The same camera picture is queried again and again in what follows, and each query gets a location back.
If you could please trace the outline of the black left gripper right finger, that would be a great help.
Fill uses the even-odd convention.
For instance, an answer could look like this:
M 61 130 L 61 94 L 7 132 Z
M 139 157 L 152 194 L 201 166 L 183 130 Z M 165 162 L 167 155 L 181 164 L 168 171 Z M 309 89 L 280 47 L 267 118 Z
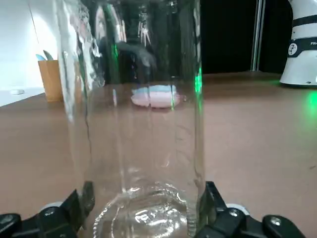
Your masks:
M 195 234 L 197 238 L 304 238 L 305 235 L 289 219 L 279 215 L 265 215 L 261 221 L 245 210 L 229 207 L 216 185 L 207 181 L 202 197 L 207 223 Z

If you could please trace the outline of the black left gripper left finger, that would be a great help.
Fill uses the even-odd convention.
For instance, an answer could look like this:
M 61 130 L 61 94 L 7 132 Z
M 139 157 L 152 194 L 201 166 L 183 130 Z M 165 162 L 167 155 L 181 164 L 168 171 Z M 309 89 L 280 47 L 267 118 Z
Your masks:
M 2 238 L 76 238 L 95 205 L 94 186 L 84 182 L 60 205 L 50 205 L 37 214 L 22 219 L 18 213 L 0 215 Z

